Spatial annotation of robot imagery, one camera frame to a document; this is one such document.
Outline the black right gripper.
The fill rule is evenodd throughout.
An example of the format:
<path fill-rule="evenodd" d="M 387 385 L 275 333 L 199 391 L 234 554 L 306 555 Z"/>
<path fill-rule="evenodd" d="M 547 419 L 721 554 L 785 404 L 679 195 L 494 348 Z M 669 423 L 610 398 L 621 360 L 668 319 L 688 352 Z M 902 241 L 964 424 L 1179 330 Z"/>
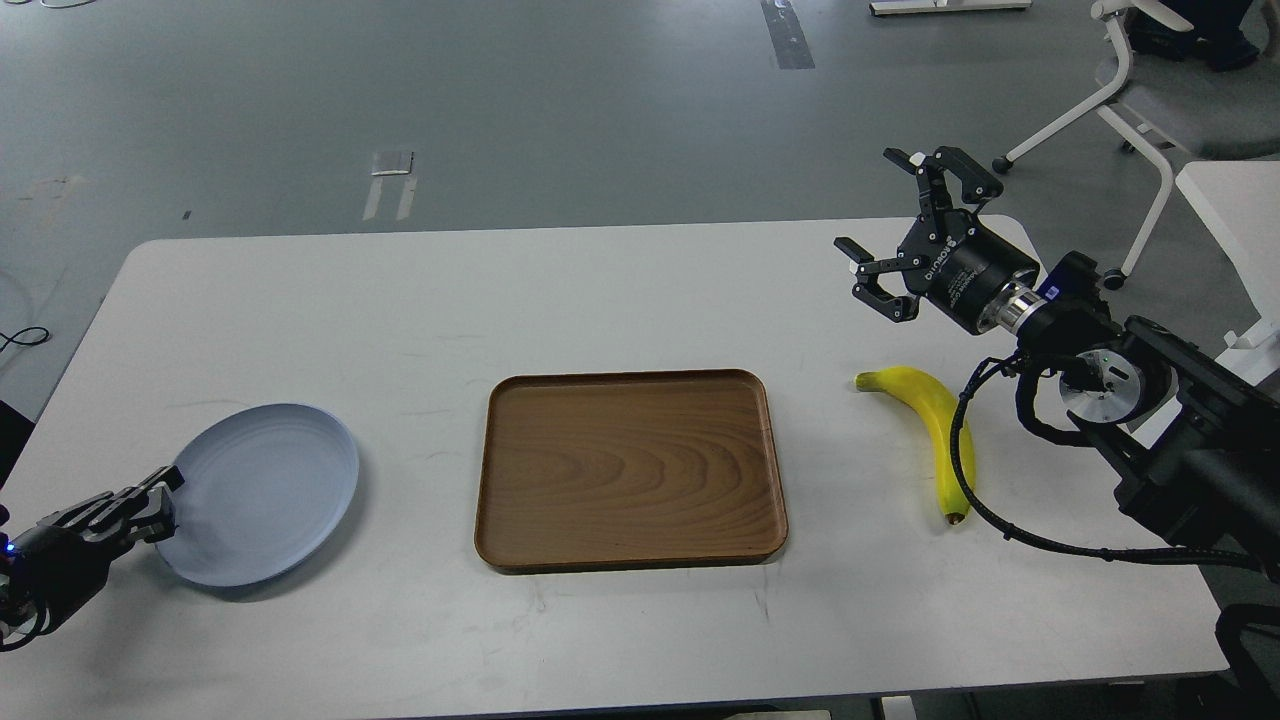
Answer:
<path fill-rule="evenodd" d="M 1000 197 L 1004 183 L 959 147 L 909 154 L 888 147 L 884 158 L 916 182 L 916 223 L 899 245 L 901 256 L 874 259 L 850 237 L 835 247 L 850 259 L 851 295 L 893 323 L 911 322 L 919 296 L 970 334 L 995 328 L 995 316 L 1010 284 L 1029 286 L 1039 263 L 978 219 Z M 891 295 L 881 275 L 902 273 L 908 295 Z"/>

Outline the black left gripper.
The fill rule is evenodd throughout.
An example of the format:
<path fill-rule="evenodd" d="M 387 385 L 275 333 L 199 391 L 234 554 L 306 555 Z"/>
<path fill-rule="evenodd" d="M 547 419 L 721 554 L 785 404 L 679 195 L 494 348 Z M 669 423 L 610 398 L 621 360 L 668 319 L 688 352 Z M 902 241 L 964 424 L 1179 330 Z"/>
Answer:
<path fill-rule="evenodd" d="M 172 538 L 173 495 L 184 484 L 177 466 L 159 468 L 136 486 L 95 496 L 19 536 L 10 552 L 10 596 L 29 614 L 20 632 L 56 630 L 106 585 L 115 559 L 138 543 Z"/>

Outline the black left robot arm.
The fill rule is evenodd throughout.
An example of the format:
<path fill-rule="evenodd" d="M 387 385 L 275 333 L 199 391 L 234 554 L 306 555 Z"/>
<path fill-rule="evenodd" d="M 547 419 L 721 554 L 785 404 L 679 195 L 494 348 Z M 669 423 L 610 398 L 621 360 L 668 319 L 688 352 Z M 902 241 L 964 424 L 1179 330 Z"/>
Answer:
<path fill-rule="evenodd" d="M 173 495 L 186 483 L 174 465 L 116 492 L 102 492 L 3 537 L 3 651 L 47 635 L 108 583 L 110 568 L 138 543 L 170 539 Z"/>

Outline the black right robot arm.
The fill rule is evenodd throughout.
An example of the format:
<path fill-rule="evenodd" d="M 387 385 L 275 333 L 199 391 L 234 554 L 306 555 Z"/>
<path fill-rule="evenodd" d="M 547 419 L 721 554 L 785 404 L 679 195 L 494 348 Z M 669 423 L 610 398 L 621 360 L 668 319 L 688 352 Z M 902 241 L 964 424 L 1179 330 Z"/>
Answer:
<path fill-rule="evenodd" d="M 1101 299 L 1094 260 L 1065 255 L 1038 281 L 1039 264 L 986 227 L 980 209 L 1002 183 L 961 149 L 886 149 L 913 176 L 919 211 L 893 256 L 877 259 L 849 237 L 851 293 L 895 323 L 927 301 L 970 334 L 1002 328 L 1007 357 L 979 363 L 952 395 L 911 368 L 861 373 L 861 391 L 886 392 L 928 428 L 950 523 L 977 512 L 1006 539 L 1106 562 L 1217 565 L 1277 579 L 1277 323 L 1261 320 L 1208 357 L 1143 316 L 1116 323 Z M 1164 541 L 1110 550 L 1037 536 L 1001 518 L 972 488 L 965 415 L 993 375 L 1016 380 L 1021 427 L 1052 445 L 1091 447 L 1117 473 L 1119 510 Z"/>

